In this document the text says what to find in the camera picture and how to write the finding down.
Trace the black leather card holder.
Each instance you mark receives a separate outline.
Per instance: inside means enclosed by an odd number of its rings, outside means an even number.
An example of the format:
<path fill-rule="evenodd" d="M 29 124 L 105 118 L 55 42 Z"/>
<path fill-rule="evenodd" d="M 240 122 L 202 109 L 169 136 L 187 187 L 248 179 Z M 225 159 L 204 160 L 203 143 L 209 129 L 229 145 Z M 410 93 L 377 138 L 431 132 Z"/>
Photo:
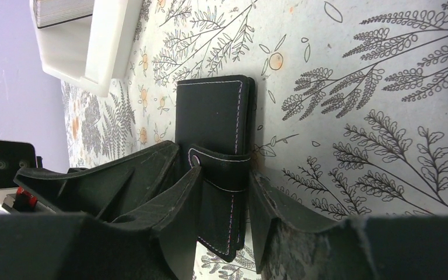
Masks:
<path fill-rule="evenodd" d="M 244 75 L 177 84 L 180 172 L 202 172 L 198 241 L 226 262 L 244 246 L 255 98 L 255 80 Z"/>

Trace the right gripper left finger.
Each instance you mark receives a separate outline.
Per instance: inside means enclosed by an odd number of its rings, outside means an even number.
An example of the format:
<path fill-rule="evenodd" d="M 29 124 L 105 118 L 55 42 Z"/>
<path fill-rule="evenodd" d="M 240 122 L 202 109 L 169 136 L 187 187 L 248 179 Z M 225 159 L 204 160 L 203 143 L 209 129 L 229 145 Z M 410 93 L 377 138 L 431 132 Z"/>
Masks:
<path fill-rule="evenodd" d="M 20 169 L 15 183 L 64 231 L 54 278 L 191 279 L 202 171 L 177 178 L 178 155 L 163 141 L 90 169 Z"/>

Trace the cards stack in box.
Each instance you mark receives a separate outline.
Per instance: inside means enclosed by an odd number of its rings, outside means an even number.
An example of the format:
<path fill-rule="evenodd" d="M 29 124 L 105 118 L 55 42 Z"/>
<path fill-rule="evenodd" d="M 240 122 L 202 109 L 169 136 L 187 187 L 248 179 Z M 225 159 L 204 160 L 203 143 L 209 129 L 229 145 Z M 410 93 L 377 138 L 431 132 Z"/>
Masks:
<path fill-rule="evenodd" d="M 32 0 L 31 12 L 38 29 L 92 16 L 94 0 Z"/>

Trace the white plastic card box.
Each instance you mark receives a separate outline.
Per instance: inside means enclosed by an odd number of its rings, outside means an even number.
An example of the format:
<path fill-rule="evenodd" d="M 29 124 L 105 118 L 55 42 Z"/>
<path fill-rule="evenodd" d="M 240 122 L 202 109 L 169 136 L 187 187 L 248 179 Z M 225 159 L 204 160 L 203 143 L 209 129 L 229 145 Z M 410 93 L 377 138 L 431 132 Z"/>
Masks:
<path fill-rule="evenodd" d="M 142 1 L 91 1 L 90 13 L 54 24 L 39 23 L 40 6 L 30 1 L 31 18 L 45 73 L 108 96 L 113 79 L 122 79 L 135 38 Z"/>

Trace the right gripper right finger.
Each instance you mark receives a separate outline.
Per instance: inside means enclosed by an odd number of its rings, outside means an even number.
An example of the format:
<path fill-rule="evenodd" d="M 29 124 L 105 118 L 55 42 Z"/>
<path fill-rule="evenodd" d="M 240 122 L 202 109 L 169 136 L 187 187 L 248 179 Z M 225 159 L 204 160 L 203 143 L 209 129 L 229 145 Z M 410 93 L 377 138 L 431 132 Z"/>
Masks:
<path fill-rule="evenodd" d="M 248 206 L 257 273 L 346 275 L 328 230 L 337 222 L 306 208 L 260 172 L 249 174 Z"/>

